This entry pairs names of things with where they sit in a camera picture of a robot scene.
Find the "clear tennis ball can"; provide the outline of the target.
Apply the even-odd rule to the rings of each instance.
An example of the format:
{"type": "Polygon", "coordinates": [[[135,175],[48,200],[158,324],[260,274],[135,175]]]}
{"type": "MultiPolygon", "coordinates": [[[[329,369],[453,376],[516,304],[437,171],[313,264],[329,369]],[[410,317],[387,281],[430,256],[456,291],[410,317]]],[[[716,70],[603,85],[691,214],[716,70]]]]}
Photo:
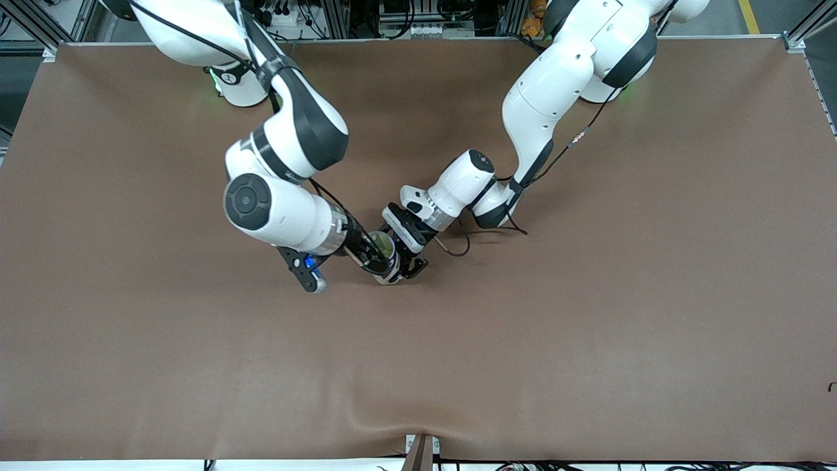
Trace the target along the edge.
{"type": "MultiPolygon", "coordinates": [[[[396,250],[396,253],[397,253],[398,250],[396,248],[395,239],[392,236],[391,236],[391,238],[394,241],[394,246],[395,246],[395,250],[396,250]]],[[[389,272],[373,272],[373,276],[380,284],[392,285],[394,283],[391,283],[391,270],[389,272]]]]}

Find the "brown table mat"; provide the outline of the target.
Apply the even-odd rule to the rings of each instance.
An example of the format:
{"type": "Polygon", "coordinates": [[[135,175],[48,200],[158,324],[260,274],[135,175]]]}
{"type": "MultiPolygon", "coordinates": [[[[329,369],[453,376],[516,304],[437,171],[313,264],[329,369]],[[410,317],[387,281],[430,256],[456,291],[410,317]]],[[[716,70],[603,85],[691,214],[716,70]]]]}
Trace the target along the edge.
{"type": "Polygon", "coordinates": [[[222,212],[239,109],[152,46],[43,63],[0,167],[0,461],[837,461],[837,140],[777,39],[664,39],[527,235],[306,293],[222,212]]]}

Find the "white power strip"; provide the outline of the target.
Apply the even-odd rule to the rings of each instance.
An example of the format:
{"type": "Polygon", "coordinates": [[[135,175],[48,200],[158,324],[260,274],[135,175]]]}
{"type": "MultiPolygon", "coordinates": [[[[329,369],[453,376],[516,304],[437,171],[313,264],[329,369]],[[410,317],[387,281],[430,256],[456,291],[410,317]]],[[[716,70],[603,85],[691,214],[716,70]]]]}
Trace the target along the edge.
{"type": "Polygon", "coordinates": [[[409,29],[410,39],[450,39],[460,37],[463,30],[458,24],[417,23],[409,29]]]}

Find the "socket strip with black plugs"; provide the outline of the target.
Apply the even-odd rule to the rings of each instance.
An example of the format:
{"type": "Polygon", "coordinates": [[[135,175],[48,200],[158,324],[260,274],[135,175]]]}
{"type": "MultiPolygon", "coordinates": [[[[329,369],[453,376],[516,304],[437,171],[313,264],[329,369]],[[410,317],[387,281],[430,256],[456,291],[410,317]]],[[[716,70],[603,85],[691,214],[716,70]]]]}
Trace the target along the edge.
{"type": "Polygon", "coordinates": [[[256,17],[265,27],[295,27],[304,23],[297,0],[254,0],[256,17]]]}

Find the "orange netted bag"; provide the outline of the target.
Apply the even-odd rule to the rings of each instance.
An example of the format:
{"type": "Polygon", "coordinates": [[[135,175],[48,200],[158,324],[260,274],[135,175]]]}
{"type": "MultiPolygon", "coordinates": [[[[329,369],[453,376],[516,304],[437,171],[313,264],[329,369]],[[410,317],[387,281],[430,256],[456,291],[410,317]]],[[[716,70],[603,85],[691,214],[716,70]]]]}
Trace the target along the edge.
{"type": "Polygon", "coordinates": [[[519,35],[529,38],[544,36],[542,19],[546,12],[548,0],[528,0],[527,13],[520,26],[519,35]]]}

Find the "aluminium frame rail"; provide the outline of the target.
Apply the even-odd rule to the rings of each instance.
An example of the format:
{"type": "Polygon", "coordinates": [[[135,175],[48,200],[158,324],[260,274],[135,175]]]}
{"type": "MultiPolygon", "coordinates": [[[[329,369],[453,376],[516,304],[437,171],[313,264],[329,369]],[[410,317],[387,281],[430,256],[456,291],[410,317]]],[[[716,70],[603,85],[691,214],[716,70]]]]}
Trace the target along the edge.
{"type": "Polygon", "coordinates": [[[97,0],[0,0],[0,56],[40,56],[84,40],[97,0]]]}
{"type": "Polygon", "coordinates": [[[801,54],[808,68],[808,74],[813,82],[819,103],[824,111],[829,128],[837,140],[837,126],[822,93],[818,78],[814,75],[813,67],[806,53],[806,39],[825,31],[837,24],[837,0],[818,0],[814,7],[790,31],[783,31],[780,35],[784,48],[788,54],[801,54]]]}

